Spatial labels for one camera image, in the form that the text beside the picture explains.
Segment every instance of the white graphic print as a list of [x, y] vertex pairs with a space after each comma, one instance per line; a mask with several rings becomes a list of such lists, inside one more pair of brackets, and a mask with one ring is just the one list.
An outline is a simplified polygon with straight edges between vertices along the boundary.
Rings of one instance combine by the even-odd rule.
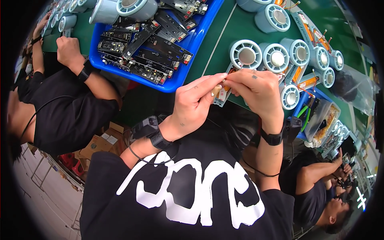
[[[150, 161], [154, 156], [155, 154], [146, 157], [144, 160]], [[157, 155], [154, 163], [165, 162], [169, 159], [170, 157], [166, 152], [160, 152]], [[175, 204], [172, 193], [167, 192], [167, 188], [169, 186], [173, 172], [178, 172], [180, 169], [182, 169], [188, 164], [191, 165], [196, 171], [195, 199], [190, 209]], [[133, 176], [144, 165], [146, 165], [146, 163], [143, 161], [140, 161], [138, 164], [136, 164], [136, 166], [131, 170], [124, 182], [117, 190], [117, 195], [120, 195], [125, 190]], [[177, 163], [174, 163], [174, 161], [170, 161], [166, 163], [165, 166], [168, 167], [168, 171], [166, 177], [164, 178], [161, 184], [160, 190], [156, 194], [146, 192], [144, 190], [144, 182], [139, 181], [136, 187], [136, 201], [147, 208], [159, 207], [161, 206], [163, 201], [165, 201], [167, 207], [166, 217], [169, 220], [187, 224], [196, 224], [197, 219], [200, 215], [200, 223], [203, 226], [212, 226], [212, 182], [218, 175], [223, 172], [227, 174], [228, 178], [228, 197], [230, 202], [232, 226], [237, 229], [240, 227], [241, 223], [246, 225], [252, 225], [257, 219], [259, 219], [264, 214], [264, 204], [260, 198], [260, 193], [254, 183], [252, 183], [253, 186], [251, 187], [254, 187], [256, 189], [256, 192], [259, 196], [259, 202], [249, 207], [245, 207], [242, 202], [239, 202], [238, 205], [236, 205], [234, 190], [236, 190], [240, 194], [243, 194], [249, 188], [249, 183], [244, 177], [246, 172], [238, 162], [235, 163], [234, 168], [232, 168], [231, 165], [222, 160], [211, 162], [204, 171], [203, 182], [201, 182], [201, 163], [197, 159], [183, 159], [181, 161], [178, 161]]]

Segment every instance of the white stripe on workbench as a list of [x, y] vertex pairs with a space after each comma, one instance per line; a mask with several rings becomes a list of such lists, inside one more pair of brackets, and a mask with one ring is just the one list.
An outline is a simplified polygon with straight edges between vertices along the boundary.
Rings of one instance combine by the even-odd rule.
[[233, 14], [233, 12], [234, 12], [236, 6], [237, 6], [237, 3], [235, 3], [235, 5], [234, 5], [234, 7], [233, 7], [233, 9], [232, 9], [232, 11], [231, 11], [231, 13], [230, 13], [230, 15], [229, 15], [227, 21], [225, 22], [225, 25], [224, 25], [224, 27], [223, 27], [223, 30], [221, 31], [220, 36], [219, 36], [218, 39], [217, 39], [217, 42], [216, 42], [216, 44], [215, 44], [215, 47], [214, 47], [214, 49], [212, 50], [211, 55], [209, 56], [207, 65], [205, 66], [204, 71], [203, 71], [203, 74], [201, 74], [201, 76], [204, 76], [204, 73], [205, 73], [205, 71], [207, 70], [207, 67], [208, 67], [208, 65], [209, 65], [209, 62], [211, 61], [211, 58], [212, 58], [212, 56], [213, 56], [214, 53], [215, 53], [216, 47], [217, 47], [217, 45], [218, 45], [218, 42], [220, 41], [221, 36], [223, 35], [223, 32], [224, 32], [225, 28], [227, 27], [227, 24], [228, 24], [230, 18], [232, 17], [232, 14]]

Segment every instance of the face mask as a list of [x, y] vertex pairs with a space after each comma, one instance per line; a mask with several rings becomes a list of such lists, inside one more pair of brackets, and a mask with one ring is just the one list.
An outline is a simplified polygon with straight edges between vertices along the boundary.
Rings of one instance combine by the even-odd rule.
[[29, 63], [29, 64], [26, 66], [26, 68], [25, 68], [25, 72], [26, 72], [26, 74], [28, 75], [28, 74], [31, 73], [31, 71], [32, 71], [32, 64]]

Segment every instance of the green workbench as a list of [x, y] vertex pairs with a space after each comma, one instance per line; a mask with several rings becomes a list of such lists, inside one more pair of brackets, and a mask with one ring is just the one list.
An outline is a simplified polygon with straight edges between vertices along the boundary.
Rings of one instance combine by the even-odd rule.
[[[235, 6], [235, 0], [225, 0], [216, 18], [207, 32], [191, 69], [187, 75], [185, 83], [189, 83], [204, 75], [211, 75], [219, 72], [225, 72], [229, 60], [229, 46], [232, 42], [240, 39], [250, 39], [256, 43], [278, 43], [281, 39], [287, 37], [292, 39], [302, 39], [301, 33], [291, 18], [291, 27], [288, 31], [266, 34], [261, 32], [255, 25], [254, 13], [249, 13]], [[302, 1], [299, 7], [309, 16], [320, 31], [327, 29], [327, 39], [331, 36], [331, 46], [340, 50], [344, 55], [345, 64], [364, 72], [359, 47], [353, 36], [345, 17], [334, 0], [307, 0]], [[93, 25], [88, 23], [92, 10], [88, 9], [85, 13], [78, 13], [78, 20], [72, 37], [79, 39], [81, 53], [89, 54]], [[43, 51], [56, 51], [56, 39], [60, 36], [59, 32], [53, 30], [53, 34], [44, 38]], [[339, 117], [349, 129], [353, 129], [352, 118], [349, 105], [334, 97], [330, 91], [321, 84], [317, 87], [327, 94], [340, 107], [342, 114]], [[242, 107], [248, 108], [242, 97], [235, 97], [233, 94], [229, 97], [232, 101]], [[293, 110], [285, 111], [285, 116], [291, 116]]]

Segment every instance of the blue plastic tray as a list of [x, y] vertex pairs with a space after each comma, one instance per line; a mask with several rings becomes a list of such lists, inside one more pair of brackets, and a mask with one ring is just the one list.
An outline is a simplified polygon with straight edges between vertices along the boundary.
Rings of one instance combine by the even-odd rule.
[[[100, 55], [97, 51], [97, 46], [100, 42], [100, 35], [103, 33], [103, 31], [110, 29], [111, 25], [96, 23], [91, 40], [91, 49], [89, 50], [89, 60], [91, 61], [91, 64], [98, 69], [117, 74], [124, 78], [128, 78], [130, 80], [136, 81], [138, 83], [144, 84], [146, 86], [149, 86], [165, 93], [172, 93], [176, 91], [178, 87], [183, 85], [184, 80], [189, 72], [189, 69], [192, 66], [197, 50], [199, 49], [213, 19], [215, 18], [223, 2], [224, 0], [210, 0], [208, 2], [208, 10], [205, 15], [195, 14], [192, 17], [198, 23], [198, 26], [189, 31], [189, 35], [185, 39], [183, 39], [181, 42], [175, 42], [175, 44], [188, 50], [194, 56], [192, 57], [187, 66], [181, 63], [181, 66], [178, 68], [177, 71], [175, 71], [172, 78], [167, 79], [163, 85], [154, 84], [143, 77], [121, 70], [111, 64], [106, 65], [102, 62]], [[176, 21], [178, 21], [178, 19], [174, 17], [172, 12], [169, 12], [169, 14]]]
[[[312, 89], [307, 89], [307, 91], [309, 93], [313, 93], [317, 98], [320, 98], [320, 99], [325, 99], [327, 101], [330, 101], [330, 102], [333, 102], [332, 99], [330, 99], [327, 95], [325, 95], [322, 91], [320, 91], [318, 88], [314, 88], [314, 90], [316, 91], [315, 93], [313, 93]], [[302, 94], [301, 94], [301, 97], [300, 97], [300, 100], [299, 100], [299, 103], [297, 104], [296, 108], [295, 108], [295, 111], [293, 112], [293, 117], [297, 117], [297, 115], [299, 114], [300, 110], [303, 108], [303, 105], [307, 104], [309, 101], [310, 101], [311, 98], [309, 98], [309, 94], [302, 91]], [[307, 140], [307, 136], [305, 136], [305, 133], [304, 131], [303, 132], [299, 132], [299, 134], [297, 135], [298, 138], [302, 139], [302, 140]]]

